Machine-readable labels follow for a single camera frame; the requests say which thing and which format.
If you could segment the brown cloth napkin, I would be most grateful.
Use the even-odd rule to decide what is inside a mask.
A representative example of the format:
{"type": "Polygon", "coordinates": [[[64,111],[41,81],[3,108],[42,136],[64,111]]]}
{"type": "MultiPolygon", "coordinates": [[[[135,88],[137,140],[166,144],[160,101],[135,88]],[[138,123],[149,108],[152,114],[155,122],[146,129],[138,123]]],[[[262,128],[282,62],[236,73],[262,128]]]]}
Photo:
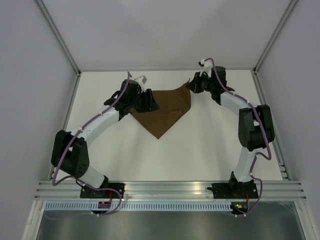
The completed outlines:
{"type": "Polygon", "coordinates": [[[191,108],[191,93],[188,82],[172,90],[153,91],[153,97],[159,109],[131,115],[155,138],[160,139],[191,108]]]}

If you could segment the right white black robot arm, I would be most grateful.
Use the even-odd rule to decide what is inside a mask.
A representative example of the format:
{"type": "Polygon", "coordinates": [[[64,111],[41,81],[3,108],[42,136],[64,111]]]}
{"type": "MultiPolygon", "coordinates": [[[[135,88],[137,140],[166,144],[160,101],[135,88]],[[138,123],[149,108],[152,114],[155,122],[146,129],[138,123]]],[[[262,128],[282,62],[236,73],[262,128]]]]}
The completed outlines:
{"type": "Polygon", "coordinates": [[[275,139],[271,109],[254,105],[227,85],[226,69],[210,67],[194,74],[186,87],[193,93],[209,92],[220,106],[238,117],[238,140],[242,146],[238,163],[227,183],[213,183],[208,190],[214,199],[258,199],[253,169],[258,156],[272,158],[270,143],[275,139]]]}

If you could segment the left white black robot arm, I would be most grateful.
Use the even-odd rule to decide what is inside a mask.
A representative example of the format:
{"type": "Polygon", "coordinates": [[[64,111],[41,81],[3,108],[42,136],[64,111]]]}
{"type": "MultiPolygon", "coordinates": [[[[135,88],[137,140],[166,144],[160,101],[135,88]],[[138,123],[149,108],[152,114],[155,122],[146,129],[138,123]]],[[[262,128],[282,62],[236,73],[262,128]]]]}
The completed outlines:
{"type": "Polygon", "coordinates": [[[130,112],[148,113],[159,110],[152,90],[145,87],[142,75],[125,79],[120,90],[103,103],[99,111],[86,123],[72,131],[60,130],[55,135],[51,164],[91,188],[98,198],[109,193],[108,178],[90,165],[89,146],[110,126],[130,112]]]}

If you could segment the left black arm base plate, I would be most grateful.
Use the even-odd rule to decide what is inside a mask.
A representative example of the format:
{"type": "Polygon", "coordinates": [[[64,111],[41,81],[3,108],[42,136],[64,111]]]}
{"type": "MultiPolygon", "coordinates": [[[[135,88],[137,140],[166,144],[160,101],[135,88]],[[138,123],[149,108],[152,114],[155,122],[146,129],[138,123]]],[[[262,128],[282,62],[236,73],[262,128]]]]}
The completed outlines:
{"type": "Polygon", "coordinates": [[[125,184],[122,182],[104,182],[100,188],[93,189],[87,185],[80,191],[81,199],[122,199],[125,184]]]}

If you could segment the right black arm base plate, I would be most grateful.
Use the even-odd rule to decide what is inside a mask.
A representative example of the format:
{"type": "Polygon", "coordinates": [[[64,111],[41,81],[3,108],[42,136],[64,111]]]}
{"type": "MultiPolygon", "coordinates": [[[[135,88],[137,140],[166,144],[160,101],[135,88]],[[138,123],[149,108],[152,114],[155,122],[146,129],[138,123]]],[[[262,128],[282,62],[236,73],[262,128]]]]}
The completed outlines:
{"type": "Polygon", "coordinates": [[[212,183],[206,188],[217,199],[258,199],[259,194],[254,182],[231,185],[229,183],[212,183]]]}

